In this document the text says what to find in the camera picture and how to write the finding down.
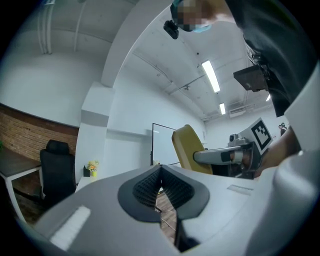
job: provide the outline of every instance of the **brick wall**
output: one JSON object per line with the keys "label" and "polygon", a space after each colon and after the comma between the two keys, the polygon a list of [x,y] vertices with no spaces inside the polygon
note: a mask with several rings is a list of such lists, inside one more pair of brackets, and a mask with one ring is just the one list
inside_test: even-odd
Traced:
{"label": "brick wall", "polygon": [[0,141],[10,150],[39,161],[49,140],[66,142],[75,155],[79,128],[44,120],[0,104]]}

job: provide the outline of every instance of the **potted plant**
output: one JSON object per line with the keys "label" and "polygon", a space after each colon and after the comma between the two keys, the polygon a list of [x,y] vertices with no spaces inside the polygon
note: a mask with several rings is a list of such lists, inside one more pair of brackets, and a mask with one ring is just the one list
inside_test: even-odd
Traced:
{"label": "potted plant", "polygon": [[88,162],[86,168],[91,172],[91,176],[93,177],[97,176],[98,166],[99,166],[99,162],[97,160]]}

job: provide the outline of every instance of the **ceiling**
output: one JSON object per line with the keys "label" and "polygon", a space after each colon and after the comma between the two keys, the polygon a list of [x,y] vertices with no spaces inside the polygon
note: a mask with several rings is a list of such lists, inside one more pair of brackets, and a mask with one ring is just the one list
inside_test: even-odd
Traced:
{"label": "ceiling", "polygon": [[[79,33],[112,43],[121,24],[139,0],[87,0]],[[75,31],[83,3],[56,0],[52,29]],[[264,108],[268,93],[246,92],[233,73],[249,67],[243,35],[233,23],[218,22],[202,33],[180,31],[173,40],[163,29],[171,19],[167,9],[141,36],[126,66],[157,86],[172,100],[182,102],[203,121],[221,116],[220,103],[226,111],[245,107],[247,111]],[[29,19],[23,30],[37,29],[37,17]],[[202,63],[210,60],[220,91],[215,93]]]}

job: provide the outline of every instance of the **fluorescent ceiling light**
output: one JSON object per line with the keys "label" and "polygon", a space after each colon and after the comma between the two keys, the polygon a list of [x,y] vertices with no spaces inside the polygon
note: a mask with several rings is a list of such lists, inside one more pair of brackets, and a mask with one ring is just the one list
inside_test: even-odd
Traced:
{"label": "fluorescent ceiling light", "polygon": [[207,60],[206,62],[202,63],[202,67],[204,68],[207,76],[209,77],[209,80],[213,87],[214,92],[215,93],[219,92],[220,86],[210,60]]}
{"label": "fluorescent ceiling light", "polygon": [[226,113],[226,108],[224,103],[220,104],[220,109],[221,109],[221,114],[224,115]]}

